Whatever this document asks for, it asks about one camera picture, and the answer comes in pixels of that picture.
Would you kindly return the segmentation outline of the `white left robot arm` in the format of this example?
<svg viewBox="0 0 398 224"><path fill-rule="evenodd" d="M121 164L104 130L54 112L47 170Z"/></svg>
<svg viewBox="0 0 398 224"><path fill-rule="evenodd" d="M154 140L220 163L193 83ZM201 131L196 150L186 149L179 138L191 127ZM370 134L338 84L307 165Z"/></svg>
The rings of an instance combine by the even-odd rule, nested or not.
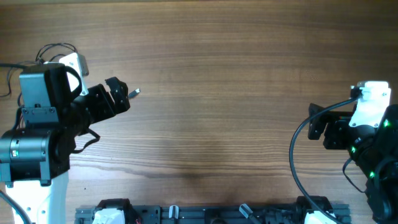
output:
<svg viewBox="0 0 398 224"><path fill-rule="evenodd" d="M81 95L78 72L62 63L23 66L20 85L24 103L14 126L1 136L1 198L15 223L65 223L70 155L79 154L75 138L130 108L128 87L116 77Z"/></svg>

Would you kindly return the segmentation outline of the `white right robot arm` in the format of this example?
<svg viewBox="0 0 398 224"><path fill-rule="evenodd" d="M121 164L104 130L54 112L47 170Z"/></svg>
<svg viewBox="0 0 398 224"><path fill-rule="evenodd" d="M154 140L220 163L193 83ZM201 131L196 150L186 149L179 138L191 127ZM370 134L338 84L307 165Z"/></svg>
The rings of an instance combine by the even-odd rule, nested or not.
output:
<svg viewBox="0 0 398 224"><path fill-rule="evenodd" d="M367 203L376 223L397 223L397 105L379 111L326 111L310 104L308 138L344 150L367 177Z"/></svg>

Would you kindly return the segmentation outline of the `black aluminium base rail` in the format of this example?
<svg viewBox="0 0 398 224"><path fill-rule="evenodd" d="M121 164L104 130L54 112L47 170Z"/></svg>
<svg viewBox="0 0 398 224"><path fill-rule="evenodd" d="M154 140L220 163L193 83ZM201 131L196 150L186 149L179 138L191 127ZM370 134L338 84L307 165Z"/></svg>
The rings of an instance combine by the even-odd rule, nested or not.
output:
<svg viewBox="0 0 398 224"><path fill-rule="evenodd" d="M351 223L349 206L332 204L326 197L315 196L323 210L317 210L303 196L293 203L266 205L181 207L171 205L131 205L126 198L102 200L94 207L76 209L75 223L130 224L289 224Z"/></svg>

